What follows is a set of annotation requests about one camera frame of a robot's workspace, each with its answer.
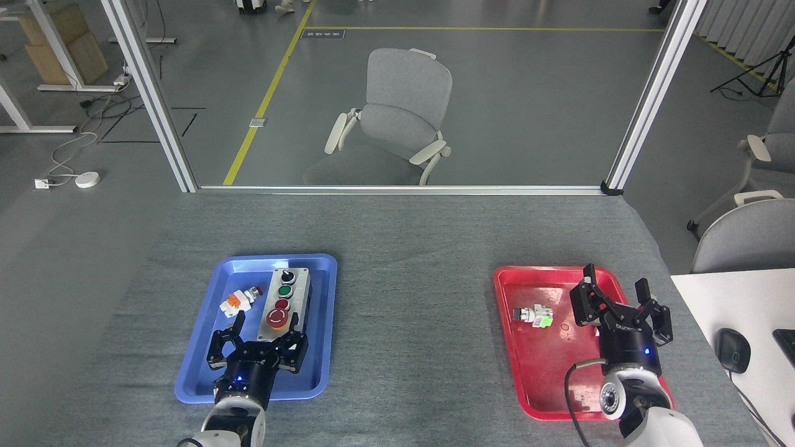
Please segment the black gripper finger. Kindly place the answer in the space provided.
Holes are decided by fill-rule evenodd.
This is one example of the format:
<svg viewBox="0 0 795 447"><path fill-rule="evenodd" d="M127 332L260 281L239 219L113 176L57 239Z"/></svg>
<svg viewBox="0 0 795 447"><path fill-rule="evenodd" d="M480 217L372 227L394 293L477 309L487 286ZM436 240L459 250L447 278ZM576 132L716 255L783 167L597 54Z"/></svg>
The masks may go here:
<svg viewBox="0 0 795 447"><path fill-rule="evenodd" d="M293 312L287 333L273 340L273 347L279 361L278 367L290 373L298 373L301 370L309 347L307 335L300 329L296 329L299 320L298 313Z"/></svg>
<svg viewBox="0 0 795 447"><path fill-rule="evenodd" d="M575 323L582 327L588 323L615 325L621 322L621 296L622 289L610 272L588 264L582 280L569 292Z"/></svg>
<svg viewBox="0 0 795 447"><path fill-rule="evenodd" d="M642 323L647 322L647 318L650 317L652 336L655 343L672 342L673 329L670 308L660 304L651 294L646 278L640 278L634 283L634 288L640 304L639 308L637 308L638 314L634 317L634 323L639 327Z"/></svg>
<svg viewBox="0 0 795 447"><path fill-rule="evenodd" d="M245 312L238 312L235 321L228 325L227 328L213 331L207 352L207 364L211 370L215 371L227 367L227 357L222 353L222 349L227 343L232 343L235 349L244 345L240 333L245 320Z"/></svg>

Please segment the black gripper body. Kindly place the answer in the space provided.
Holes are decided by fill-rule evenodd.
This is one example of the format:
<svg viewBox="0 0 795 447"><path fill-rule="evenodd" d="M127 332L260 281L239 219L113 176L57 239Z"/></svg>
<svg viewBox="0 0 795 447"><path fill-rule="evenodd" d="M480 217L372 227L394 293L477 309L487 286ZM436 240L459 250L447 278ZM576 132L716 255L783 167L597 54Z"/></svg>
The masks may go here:
<svg viewBox="0 0 795 447"><path fill-rule="evenodd" d="M600 317L599 351L606 360L602 373L609 374L621 368L639 368L662 374L658 348L653 341L652 328L647 322L639 327L631 325L633 320L622 322L612 314Z"/></svg>
<svg viewBox="0 0 795 447"><path fill-rule="evenodd" d="M266 409L280 367L273 345L242 345L227 357L226 371L215 381L215 403L222 399L248 399Z"/></svg>

